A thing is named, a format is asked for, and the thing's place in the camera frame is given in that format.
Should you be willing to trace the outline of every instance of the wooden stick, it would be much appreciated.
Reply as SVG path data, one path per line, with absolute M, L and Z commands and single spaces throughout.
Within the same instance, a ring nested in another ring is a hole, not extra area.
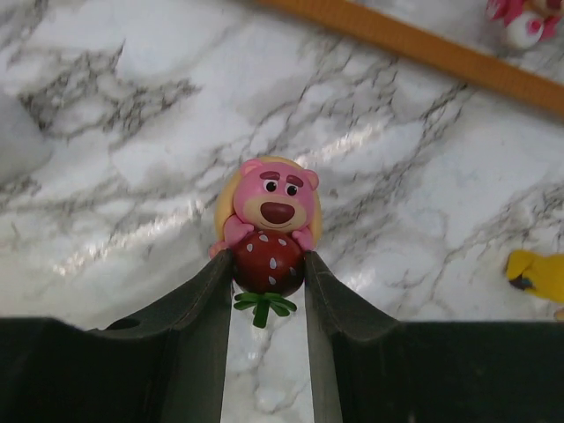
M 564 118 L 564 85 L 345 0 L 257 0 Z

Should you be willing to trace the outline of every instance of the white marble countertop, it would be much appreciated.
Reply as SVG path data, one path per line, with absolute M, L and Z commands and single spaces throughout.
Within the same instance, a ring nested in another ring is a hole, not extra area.
M 223 178 L 269 153 L 318 172 L 319 252 L 383 311 L 552 319 L 502 270 L 561 250 L 561 123 L 247 2 L 156 3 L 0 6 L 0 84 L 55 148 L 0 187 L 0 314 L 105 327 L 156 300 L 206 263 Z M 523 63 L 563 80 L 555 51 Z M 235 312 L 224 423 L 311 408 L 303 307 L 268 330 Z

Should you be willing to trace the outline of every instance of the pink bear figure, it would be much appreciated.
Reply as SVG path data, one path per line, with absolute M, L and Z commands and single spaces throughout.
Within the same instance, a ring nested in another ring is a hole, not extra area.
M 556 25 L 564 14 L 562 0 L 488 0 L 486 15 L 503 19 L 510 46 L 529 48 L 556 35 Z
M 321 207 L 312 170 L 280 157 L 246 161 L 218 198 L 215 215 L 219 241 L 210 249 L 213 258 L 254 230 L 271 229 L 291 234 L 304 251 L 321 237 Z

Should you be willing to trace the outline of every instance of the lotso bear figurine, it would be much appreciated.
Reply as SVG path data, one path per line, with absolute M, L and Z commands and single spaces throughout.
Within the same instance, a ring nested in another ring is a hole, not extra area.
M 488 0 L 486 15 L 503 19 L 505 42 L 511 48 L 525 49 L 556 35 L 564 0 Z
M 280 316 L 296 310 L 284 297 L 301 286 L 303 253 L 322 234 L 318 185 L 314 171 L 267 156 L 243 163 L 219 194 L 210 258 L 232 250 L 234 280 L 246 291 L 234 307 L 253 307 L 256 327 L 265 327 L 270 309 Z

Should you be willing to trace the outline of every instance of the green strawberry leaves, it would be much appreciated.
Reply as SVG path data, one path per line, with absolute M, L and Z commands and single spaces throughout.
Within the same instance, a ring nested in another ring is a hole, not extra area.
M 253 325 L 264 329 L 268 321 L 270 310 L 280 317 L 288 317 L 295 312 L 298 307 L 291 301 L 285 299 L 279 293 L 240 293 L 234 297 L 236 310 L 246 310 L 253 308 Z

